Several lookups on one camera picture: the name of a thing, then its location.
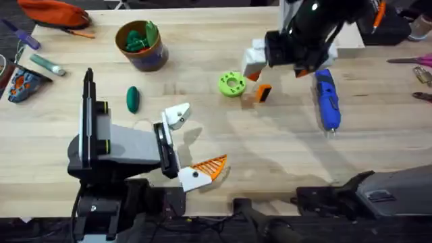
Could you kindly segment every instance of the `floor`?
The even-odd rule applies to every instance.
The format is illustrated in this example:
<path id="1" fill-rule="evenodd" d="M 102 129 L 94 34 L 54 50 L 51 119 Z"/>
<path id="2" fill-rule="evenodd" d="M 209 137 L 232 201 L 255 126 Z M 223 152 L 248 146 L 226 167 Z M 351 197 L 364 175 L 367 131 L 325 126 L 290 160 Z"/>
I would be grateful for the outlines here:
<path id="1" fill-rule="evenodd" d="M 84 9 L 107 9 L 102 0 L 67 0 Z M 259 4 L 270 4 L 273 1 L 258 1 Z M 132 3 L 133 8 L 159 7 L 241 7 L 250 5 L 250 0 L 148 0 Z M 18 28 L 31 32 L 34 24 L 18 7 L 16 0 L 0 0 L 0 16 L 13 22 Z M 0 24 L 0 53 L 13 59 L 16 54 L 18 39 L 6 27 Z M 431 218 L 388 218 L 359 220 L 353 224 L 346 219 L 319 217 L 285 217 L 293 229 L 305 236 L 316 236 L 324 242 L 392 242 L 392 243 L 425 243 L 432 239 Z M 186 218 L 167 220 L 165 227 L 177 230 L 190 229 L 191 223 Z M 150 242 L 155 225 L 147 223 L 142 229 L 142 241 Z M 243 243 L 255 242 L 254 231 L 238 216 L 224 225 L 221 237 L 211 229 L 200 234 L 179 234 L 157 231 L 153 242 L 221 242 Z M 20 219 L 0 219 L 0 242 L 69 242 L 68 219 L 46 218 L 33 219 L 24 223 Z"/>

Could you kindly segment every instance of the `wooden table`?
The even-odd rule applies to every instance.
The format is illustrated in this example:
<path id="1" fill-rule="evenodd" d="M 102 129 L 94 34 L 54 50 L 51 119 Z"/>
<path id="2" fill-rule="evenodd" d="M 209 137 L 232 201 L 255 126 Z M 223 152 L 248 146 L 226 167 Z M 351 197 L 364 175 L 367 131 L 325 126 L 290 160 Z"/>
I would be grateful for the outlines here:
<path id="1" fill-rule="evenodd" d="M 173 133 L 182 164 L 227 154 L 227 169 L 217 181 L 188 193 L 187 215 L 228 214 L 232 199 L 239 196 L 254 199 L 265 213 L 296 215 L 296 208 L 284 201 L 298 186 L 340 185 L 362 171 L 431 162 L 432 107 L 410 96 L 430 90 L 416 80 L 413 65 L 385 62 L 430 51 L 430 38 L 340 53 L 331 73 L 343 117 L 337 136 L 328 139 L 320 129 L 311 76 L 295 79 L 289 67 L 266 69 L 261 82 L 272 84 L 273 90 L 263 104 L 251 101 L 252 82 L 241 99 L 218 91 L 218 77 L 239 70 L 251 39 L 276 28 L 277 8 L 89 13 L 94 40 L 39 26 L 33 33 L 43 45 L 38 53 L 62 65 L 68 75 L 58 77 L 38 67 L 28 59 L 34 51 L 26 48 L 20 63 L 54 83 L 23 103 L 0 102 L 2 217 L 70 215 L 78 181 L 66 171 L 66 150 L 78 132 L 82 79 L 89 67 L 97 96 L 109 102 L 114 123 L 150 130 L 164 108 L 190 102 L 192 116 Z M 169 49 L 169 61 L 158 72 L 137 72 L 115 47 L 118 28 L 137 19 L 158 24 Z M 340 39 L 338 45 L 360 46 Z M 126 108 L 132 85 L 143 99 L 136 115 Z M 157 186 L 178 185 L 159 170 L 139 177 Z"/>

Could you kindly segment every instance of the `blue tool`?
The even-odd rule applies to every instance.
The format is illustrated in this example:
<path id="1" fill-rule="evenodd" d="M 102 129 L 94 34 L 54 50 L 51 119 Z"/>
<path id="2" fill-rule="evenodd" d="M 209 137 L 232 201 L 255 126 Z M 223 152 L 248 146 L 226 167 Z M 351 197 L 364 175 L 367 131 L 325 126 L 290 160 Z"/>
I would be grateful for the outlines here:
<path id="1" fill-rule="evenodd" d="M 336 87 L 331 77 L 330 71 L 319 70 L 315 72 L 317 78 L 317 93 L 319 112 L 321 114 L 321 121 L 323 127 L 327 131 L 336 132 L 340 125 L 340 110 L 339 98 L 336 94 Z"/>

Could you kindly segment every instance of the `marker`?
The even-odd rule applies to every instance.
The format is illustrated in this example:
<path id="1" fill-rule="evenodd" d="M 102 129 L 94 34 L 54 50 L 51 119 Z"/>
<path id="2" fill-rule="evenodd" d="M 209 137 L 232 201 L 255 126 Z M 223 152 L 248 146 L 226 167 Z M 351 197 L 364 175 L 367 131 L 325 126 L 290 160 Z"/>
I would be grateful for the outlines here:
<path id="1" fill-rule="evenodd" d="M 59 65 L 46 60 L 45 58 L 41 57 L 40 55 L 33 54 L 30 57 L 30 60 L 32 60 L 36 64 L 44 67 L 45 69 L 53 72 L 54 74 L 57 74 L 58 76 L 63 76 L 66 74 L 66 71 L 63 70 Z"/>

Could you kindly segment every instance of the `paper cup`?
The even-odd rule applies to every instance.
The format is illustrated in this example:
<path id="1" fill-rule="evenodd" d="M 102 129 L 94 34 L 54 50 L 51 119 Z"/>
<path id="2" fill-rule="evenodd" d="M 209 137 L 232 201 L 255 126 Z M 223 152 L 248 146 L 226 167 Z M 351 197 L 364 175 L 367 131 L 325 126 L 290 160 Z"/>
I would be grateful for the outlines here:
<path id="1" fill-rule="evenodd" d="M 15 66 L 3 55 L 0 55 L 0 98 L 3 92 L 5 92 L 7 83 L 9 83 L 14 70 Z"/>
<path id="2" fill-rule="evenodd" d="M 115 35 L 117 48 L 129 59 L 129 61 L 140 71 L 150 72 L 162 68 L 168 60 L 168 50 L 162 44 L 161 35 L 158 31 L 156 43 L 145 51 L 130 53 L 126 51 L 126 39 L 131 30 L 138 31 L 145 36 L 147 21 L 138 20 L 125 24 Z"/>

